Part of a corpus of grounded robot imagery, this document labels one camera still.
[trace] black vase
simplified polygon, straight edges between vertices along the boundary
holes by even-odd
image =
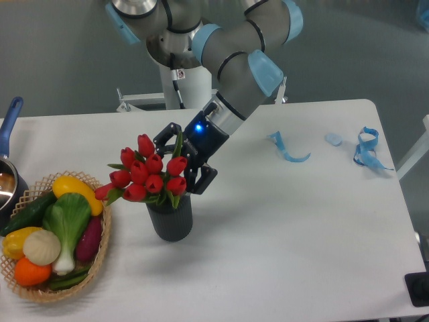
[[[192,229],[192,206],[190,196],[180,198],[177,209],[171,203],[157,206],[147,203],[147,210],[158,236],[167,242],[184,239]]]

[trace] garlic bulb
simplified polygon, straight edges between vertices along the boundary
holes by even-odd
[[[30,262],[44,266],[51,264],[58,257],[61,243],[54,233],[42,229],[31,233],[25,239],[22,250]]]

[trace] bok choy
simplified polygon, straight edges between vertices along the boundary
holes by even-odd
[[[74,249],[91,217],[91,207],[84,196],[66,193],[50,206],[43,219],[43,228],[54,233],[61,243],[61,252],[52,263],[52,271],[65,275],[74,270]]]

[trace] red tulip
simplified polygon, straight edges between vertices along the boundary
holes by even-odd
[[[110,173],[110,181],[117,188],[125,188],[131,182],[131,175],[126,170],[118,170]]]
[[[139,153],[145,158],[155,152],[155,146],[146,134],[138,136],[137,144],[139,145]]]
[[[177,158],[172,158],[167,163],[167,172],[172,176],[179,176],[183,170],[185,170],[188,161],[183,156],[178,156]]]
[[[95,192],[95,199],[106,201],[107,200],[107,193],[113,188],[115,188],[115,185],[112,182],[110,182],[110,183],[106,184],[105,186],[101,186],[101,187],[95,189],[95,191],[94,191]]]
[[[133,181],[135,184],[144,184],[149,176],[149,171],[147,171],[145,164],[138,160],[134,160],[130,171],[131,181]]]
[[[140,184],[131,183],[123,192],[122,197],[128,201],[142,201],[146,198],[146,189]]]
[[[146,159],[146,168],[150,174],[159,174],[164,167],[162,164],[162,159],[157,154],[151,154]]]
[[[131,148],[121,150],[121,161],[124,166],[129,169],[134,160],[134,151]]]
[[[164,186],[162,178],[158,174],[151,174],[146,180],[146,189],[150,193],[159,193]]]
[[[186,190],[186,179],[182,176],[171,179],[167,182],[167,190],[174,196],[180,196]]]

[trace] yellow bell pepper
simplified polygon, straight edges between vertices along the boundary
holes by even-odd
[[[52,184],[55,197],[60,198],[65,193],[80,193],[91,207],[91,215],[98,216],[103,212],[103,203],[95,199],[94,191],[85,182],[74,176],[60,176]]]
[[[3,246],[3,254],[13,260],[19,260],[24,257],[22,248],[27,237],[37,231],[42,230],[40,227],[26,227],[8,233],[1,243]]]

